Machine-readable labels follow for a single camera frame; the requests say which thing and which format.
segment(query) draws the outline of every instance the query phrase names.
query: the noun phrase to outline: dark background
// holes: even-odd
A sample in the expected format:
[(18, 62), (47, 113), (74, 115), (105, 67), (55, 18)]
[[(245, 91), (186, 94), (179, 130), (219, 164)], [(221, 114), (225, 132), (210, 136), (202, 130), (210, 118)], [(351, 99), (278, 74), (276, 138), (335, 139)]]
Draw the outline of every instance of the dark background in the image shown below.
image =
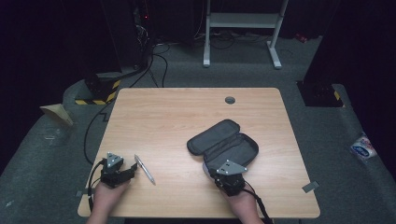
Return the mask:
[[(183, 11), (177, 1), (168, 2), (173, 4), (170, 8)], [(181, 14), (178, 18), (182, 20), (186, 16), (190, 21), (185, 24), (193, 24), (193, 29), (186, 28), (189, 36), (195, 33), (197, 21), (201, 19), (202, 2), (183, 2), (188, 2), (183, 3), (183, 7), (189, 8), (186, 12), (194, 11), (193, 16)], [(263, 2), (258, 0), (249, 4), (236, 0), (214, 2), (217, 2), (214, 9), (224, 11), (238, 8), (253, 12), (260, 7), (276, 10), (276, 1), (266, 2), (265, 6), (261, 6)], [(344, 0), (337, 8), (338, 2), (290, 1), (280, 36), (294, 38), (298, 33), (309, 39), (325, 35), (306, 79), (312, 82), (326, 79), (346, 86), (363, 129), (395, 176), (392, 138), (396, 136), (396, 50), (392, 38), (396, 25), (391, 12), (394, 3), (388, 0)], [(67, 26), (62, 3), (39, 0), (0, 3), (1, 172), (23, 137), (42, 115), (38, 107), (61, 103), (66, 88), (83, 79), (74, 61), (75, 55), (69, 52), (64, 41)], [(167, 31), (160, 30), (158, 35), (175, 38)]]

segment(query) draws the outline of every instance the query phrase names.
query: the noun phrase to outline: table top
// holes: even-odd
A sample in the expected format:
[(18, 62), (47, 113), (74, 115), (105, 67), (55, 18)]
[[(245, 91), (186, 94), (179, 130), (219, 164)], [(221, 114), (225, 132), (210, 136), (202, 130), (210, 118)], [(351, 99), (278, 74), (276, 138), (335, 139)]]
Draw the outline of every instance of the table top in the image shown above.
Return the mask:
[[(226, 97), (235, 102), (228, 104)], [(318, 217), (320, 211), (279, 90), (274, 88), (122, 89), (94, 164), (112, 152), (134, 154), (155, 178), (139, 167), (113, 217), (234, 217), (213, 180), (203, 171), (202, 156), (187, 142), (219, 121), (232, 119), (259, 145), (259, 154), (243, 174), (262, 198), (270, 217)], [(93, 179), (100, 176), (100, 167)], [(78, 213), (90, 214), (84, 195)]]

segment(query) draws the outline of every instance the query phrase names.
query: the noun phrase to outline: gray carpet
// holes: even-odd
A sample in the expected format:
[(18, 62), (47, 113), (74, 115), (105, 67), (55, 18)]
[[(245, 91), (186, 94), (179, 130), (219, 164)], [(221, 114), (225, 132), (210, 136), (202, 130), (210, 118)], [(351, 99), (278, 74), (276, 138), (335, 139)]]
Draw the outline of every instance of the gray carpet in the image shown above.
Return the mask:
[[(302, 223), (396, 223), (396, 185), (379, 157), (363, 164), (348, 148), (360, 136), (361, 125), (342, 85), (334, 85), (345, 107), (306, 107), (296, 86), (315, 54), (320, 39), (302, 44), (280, 38), (276, 49), (283, 68), (275, 70), (263, 41), (237, 41), (227, 49), (211, 50), (211, 66), (202, 67), (203, 48), (159, 46), (155, 52), (168, 62), (167, 87), (275, 87), (282, 94), (305, 166), (315, 190), (321, 214)], [(227, 42), (213, 41), (218, 47)], [(153, 76), (161, 86), (165, 62), (154, 57)], [(139, 76), (121, 82), (132, 85)], [(46, 139), (55, 125), (43, 116), (32, 127), (0, 179), (0, 223), (84, 223), (77, 213), (92, 166), (83, 154), (84, 135), (101, 105), (75, 105), (82, 81), (64, 92), (64, 107), (75, 125), (66, 138)], [(155, 87), (147, 73), (135, 87)], [(111, 113), (112, 105), (104, 112)], [(98, 116), (87, 137), (87, 153), (93, 160), (106, 123)], [(111, 218), (109, 223), (123, 223)], [(133, 223), (174, 223), (174, 220), (134, 219)], [(276, 224), (297, 224), (297, 219), (277, 219)]]

